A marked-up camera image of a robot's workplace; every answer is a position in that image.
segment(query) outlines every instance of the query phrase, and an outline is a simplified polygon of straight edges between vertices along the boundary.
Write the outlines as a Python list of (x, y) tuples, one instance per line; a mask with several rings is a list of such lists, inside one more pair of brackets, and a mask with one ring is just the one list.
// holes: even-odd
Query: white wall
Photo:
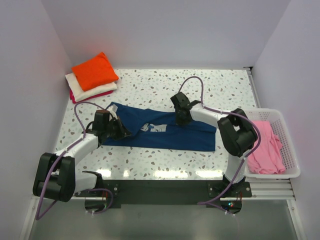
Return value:
[(42, 0), (72, 64), (253, 66), (290, 0)]
[(320, 1), (292, 0), (253, 68), (263, 107), (286, 119), (301, 166), (293, 190), (309, 240), (319, 239)]
[(0, 239), (19, 238), (39, 157), (56, 141), (70, 66), (39, 0), (0, 1)]

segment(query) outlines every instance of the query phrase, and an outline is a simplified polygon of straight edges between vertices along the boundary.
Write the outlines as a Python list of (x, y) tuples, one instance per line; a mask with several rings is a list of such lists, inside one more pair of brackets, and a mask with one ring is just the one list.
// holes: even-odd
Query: red folded cloth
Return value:
[(85, 100), (89, 100), (89, 99), (93, 99), (93, 98), (97, 98), (97, 97), (101, 97), (101, 96), (104, 96), (104, 95), (108, 95), (108, 94), (112, 94), (113, 91), (106, 91), (106, 92), (103, 92), (103, 93), (100, 93), (100, 94), (97, 94), (97, 95), (94, 95), (94, 96), (91, 96), (91, 97), (88, 97), (86, 99), (83, 99), (81, 101), (75, 101), (75, 97), (74, 97), (74, 94), (72, 92), (72, 90), (70, 89), (70, 92), (69, 92), (69, 95), (70, 95), (70, 99), (72, 100), (72, 103), (76, 104), (76, 103), (80, 103), (82, 101), (85, 101)]
[(119, 79), (103, 52), (71, 69), (84, 92)]

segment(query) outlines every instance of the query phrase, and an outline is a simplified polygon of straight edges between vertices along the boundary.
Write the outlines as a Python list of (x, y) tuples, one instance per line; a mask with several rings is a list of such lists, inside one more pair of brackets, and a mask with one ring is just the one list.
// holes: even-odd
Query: basket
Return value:
[(257, 174), (250, 172), (248, 166), (245, 167), (245, 175), (257, 179), (289, 179), (300, 175), (300, 167), (295, 153), (294, 145), (291, 141), (284, 117), (274, 109), (256, 108), (244, 110), (247, 117), (252, 121), (268, 121), (271, 124), (273, 133), (278, 135), (283, 147), (280, 150), (285, 172), (281, 174)]

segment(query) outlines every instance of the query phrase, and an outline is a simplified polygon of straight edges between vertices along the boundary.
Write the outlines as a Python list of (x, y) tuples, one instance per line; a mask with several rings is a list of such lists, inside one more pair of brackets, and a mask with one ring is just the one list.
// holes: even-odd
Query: white table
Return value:
[[(118, 69), (118, 90), (112, 94), (91, 99), (106, 107), (116, 102), (131, 107), (173, 112), (170, 101), (185, 78), (199, 76), (204, 82), (204, 103), (224, 110), (256, 107), (246, 70), (183, 70), (183, 69)], [(201, 85), (197, 79), (186, 83), (182, 92), (190, 101), (199, 100)], [(78, 106), (78, 113), (86, 126), (93, 121), (96, 107)], [(74, 104), (69, 100), (56, 144), (60, 150), (73, 142), (82, 132), (75, 118)], [(173, 149), (101, 146), (89, 153), (76, 171), (94, 171), (104, 179), (157, 180), (222, 179), (227, 168), (228, 153), (220, 133), (216, 133), (215, 152), (194, 152)]]

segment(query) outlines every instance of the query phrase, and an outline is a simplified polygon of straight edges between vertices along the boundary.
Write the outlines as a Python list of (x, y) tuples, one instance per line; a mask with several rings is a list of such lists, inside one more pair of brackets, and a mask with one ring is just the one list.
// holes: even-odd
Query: stack of folded clothes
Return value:
[(103, 52), (71, 69), (72, 73), (65, 75), (65, 78), (74, 104), (110, 94), (117, 89), (115, 81), (119, 78)]

